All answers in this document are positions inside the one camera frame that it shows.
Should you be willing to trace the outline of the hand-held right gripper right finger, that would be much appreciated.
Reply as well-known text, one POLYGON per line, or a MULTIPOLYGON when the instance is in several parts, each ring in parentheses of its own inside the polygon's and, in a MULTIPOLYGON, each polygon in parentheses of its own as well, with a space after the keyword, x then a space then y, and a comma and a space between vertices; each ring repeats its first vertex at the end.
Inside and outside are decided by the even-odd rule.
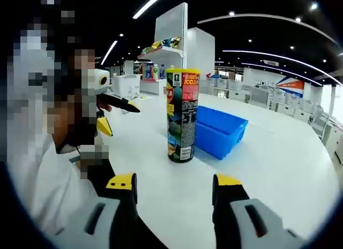
POLYGON ((242 183, 213 175, 212 222, 216 248, 301 248, 304 239, 284 228, 282 219, 258 199, 249 198, 242 183))

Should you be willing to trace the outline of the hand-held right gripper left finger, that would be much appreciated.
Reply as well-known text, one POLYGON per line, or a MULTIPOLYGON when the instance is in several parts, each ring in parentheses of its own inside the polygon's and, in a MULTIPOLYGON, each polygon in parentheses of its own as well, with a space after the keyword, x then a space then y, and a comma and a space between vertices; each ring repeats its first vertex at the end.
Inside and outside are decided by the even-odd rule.
POLYGON ((51 236, 55 248, 128 248, 137 213, 137 175, 116 174, 96 184, 97 197, 51 236))

